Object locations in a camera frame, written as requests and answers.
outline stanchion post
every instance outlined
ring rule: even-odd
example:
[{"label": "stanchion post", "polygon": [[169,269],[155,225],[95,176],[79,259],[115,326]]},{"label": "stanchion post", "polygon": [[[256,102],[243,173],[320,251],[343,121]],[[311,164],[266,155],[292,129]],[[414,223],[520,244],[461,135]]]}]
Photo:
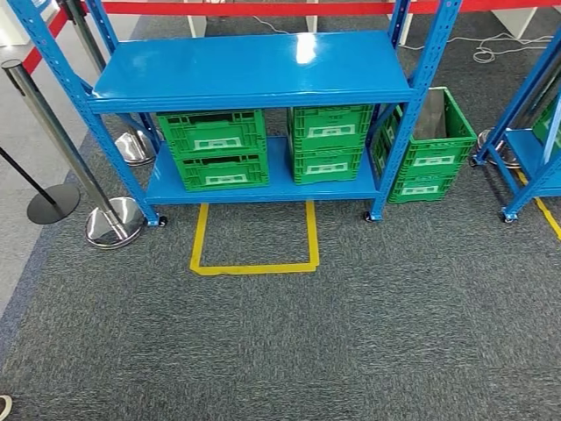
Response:
[{"label": "stanchion post", "polygon": [[27,218],[34,224],[50,225],[61,221],[74,212],[80,203],[79,190],[72,184],[58,184],[43,189],[2,147],[0,156],[37,191],[27,206]]},{"label": "stanchion post", "polygon": [[[72,23],[80,42],[90,57],[98,75],[106,68],[106,59],[94,38],[86,22],[86,13],[78,0],[58,0]],[[148,164],[155,159],[152,142],[144,133],[129,126],[127,132],[119,136],[115,145],[124,161],[131,167]]]},{"label": "stanchion post", "polygon": [[136,203],[130,197],[108,199],[21,61],[8,60],[2,66],[97,206],[88,217],[87,241],[99,248],[118,248],[130,243],[143,230],[145,219]]}]

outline red barrier tape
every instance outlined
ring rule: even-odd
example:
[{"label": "red barrier tape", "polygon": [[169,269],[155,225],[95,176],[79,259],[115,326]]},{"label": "red barrier tape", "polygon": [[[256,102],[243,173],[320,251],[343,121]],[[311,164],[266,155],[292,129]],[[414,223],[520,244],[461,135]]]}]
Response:
[{"label": "red barrier tape", "polygon": [[[60,31],[62,31],[64,24],[66,23],[68,18],[66,17],[66,13],[65,13],[63,9],[60,9],[55,15],[55,17],[49,24],[49,31],[53,35],[53,37],[57,37]],[[32,50],[31,50],[29,54],[27,54],[27,57],[23,60],[23,67],[27,70],[28,73],[30,75],[33,73],[34,70],[37,68],[37,66],[41,63],[41,60],[42,57],[41,57],[41,54],[39,54],[39,51],[37,50],[36,46],[34,46]]]},{"label": "red barrier tape", "polygon": [[[437,1],[411,3],[409,12],[416,14],[434,13]],[[333,16],[333,15],[385,15],[391,14],[390,3],[103,3],[105,11],[111,14],[131,15],[193,15],[193,16]],[[561,5],[561,0],[465,0],[461,11],[489,11],[525,7],[549,7]]]}]

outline chrome stanchion base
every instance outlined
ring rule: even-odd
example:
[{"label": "chrome stanchion base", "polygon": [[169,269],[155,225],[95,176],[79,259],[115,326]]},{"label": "chrome stanchion base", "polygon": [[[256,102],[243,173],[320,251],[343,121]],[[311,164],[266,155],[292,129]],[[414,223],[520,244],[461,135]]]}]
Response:
[{"label": "chrome stanchion base", "polygon": [[103,212],[95,208],[86,222],[86,239],[91,245],[105,250],[124,247],[138,237],[146,223],[134,199],[115,197],[109,202],[122,222],[122,229],[114,229]]},{"label": "chrome stanchion base", "polygon": [[[491,133],[491,129],[483,130],[483,132],[479,133],[479,136],[477,136],[477,150],[478,151],[481,149],[481,147],[484,145],[485,142],[487,141],[487,137],[489,136],[489,133]],[[520,164],[519,164],[516,160],[516,157],[514,156],[514,154],[512,153],[512,151],[510,151],[508,147],[506,147],[506,145],[507,144],[505,142],[500,141],[498,144],[497,144],[495,150],[499,153],[499,156],[501,157],[501,159],[503,160],[503,162],[507,168],[510,168],[510,169],[520,168]],[[493,158],[492,158],[489,154],[487,156],[487,161],[493,165],[497,165],[497,163],[495,162]]]},{"label": "chrome stanchion base", "polygon": [[38,225],[49,225],[61,221],[74,212],[80,203],[80,192],[72,184],[60,184],[45,189],[45,192],[57,202],[49,203],[37,194],[27,206],[27,218]]},{"label": "chrome stanchion base", "polygon": [[[143,132],[138,131],[144,145],[150,145],[150,140]],[[138,140],[129,132],[124,132],[115,140],[115,146],[121,154],[123,159],[130,167],[138,167],[140,165],[149,164],[155,159],[155,155],[152,147],[146,148],[143,151],[138,144]]]}]

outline white cable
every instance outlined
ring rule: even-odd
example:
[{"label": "white cable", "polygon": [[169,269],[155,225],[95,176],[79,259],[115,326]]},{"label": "white cable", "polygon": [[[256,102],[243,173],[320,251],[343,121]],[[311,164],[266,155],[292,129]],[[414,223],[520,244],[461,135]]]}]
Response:
[{"label": "white cable", "polygon": [[[517,53],[524,50],[543,50],[544,46],[528,46],[529,44],[535,44],[539,42],[548,43],[550,42],[553,36],[544,35],[543,37],[536,39],[517,39],[507,32],[501,32],[494,37],[477,39],[477,38],[466,38],[466,37],[455,37],[449,39],[448,42],[452,42],[455,40],[469,41],[469,42],[479,42],[479,46],[476,48],[476,52],[474,53],[473,59],[477,63],[487,64],[492,61],[495,61],[498,55],[507,54],[507,53]],[[515,41],[521,46],[522,48],[516,48],[512,50],[504,50],[504,51],[494,51],[491,48],[484,46],[486,42],[491,41]],[[400,46],[407,50],[418,51],[422,50],[425,46]]]},{"label": "white cable", "polygon": [[265,22],[264,20],[261,20],[261,19],[258,18],[257,16],[254,16],[253,18],[254,19],[256,19],[257,22],[259,22],[260,24],[267,25],[267,26],[268,26],[269,28],[274,30],[276,33],[290,33],[290,32],[286,32],[286,31],[281,31],[280,29],[277,29],[274,26],[269,24],[268,22]]},{"label": "white cable", "polygon": [[0,399],[2,399],[5,405],[2,413],[0,413],[0,421],[2,421],[10,415],[10,412],[12,410],[12,398],[8,395],[0,395]]}]

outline white label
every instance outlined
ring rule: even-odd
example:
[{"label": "white label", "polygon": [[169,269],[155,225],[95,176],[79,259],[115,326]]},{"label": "white label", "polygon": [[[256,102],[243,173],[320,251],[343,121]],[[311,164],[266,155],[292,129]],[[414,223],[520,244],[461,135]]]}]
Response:
[{"label": "white label", "polygon": [[380,166],[380,170],[384,171],[384,168],[386,167],[386,160],[385,160],[383,156],[379,156],[378,165]]},{"label": "white label", "polygon": [[394,129],[392,127],[388,127],[385,129],[385,134],[388,135],[388,140],[390,141],[390,145],[392,145],[394,143],[394,139],[396,138],[396,135],[394,133]]},{"label": "white label", "polygon": [[246,177],[245,174],[221,175],[207,177],[205,180],[205,184],[207,186],[213,186],[216,184],[231,184],[235,182],[247,182],[247,177]]},{"label": "white label", "polygon": [[326,136],[342,136],[354,134],[354,125],[330,125],[328,127],[311,127],[308,138],[325,138]]},{"label": "white label", "polygon": [[341,162],[339,164],[327,164],[327,165],[309,165],[305,169],[305,173],[308,174],[324,174],[324,173],[339,173],[342,171],[347,171],[348,164],[347,162]]},{"label": "white label", "polygon": [[429,186],[429,187],[406,187],[402,190],[402,195],[426,195],[428,193],[437,193],[438,192],[439,186]]},{"label": "white label", "polygon": [[454,155],[440,156],[435,158],[417,158],[412,163],[412,165],[414,167],[426,167],[428,165],[449,165],[453,164],[454,158],[455,158]]},{"label": "white label", "polygon": [[224,147],[241,147],[241,140],[240,140],[240,138],[225,138],[195,141],[195,151],[201,151],[204,149],[220,149]]}]

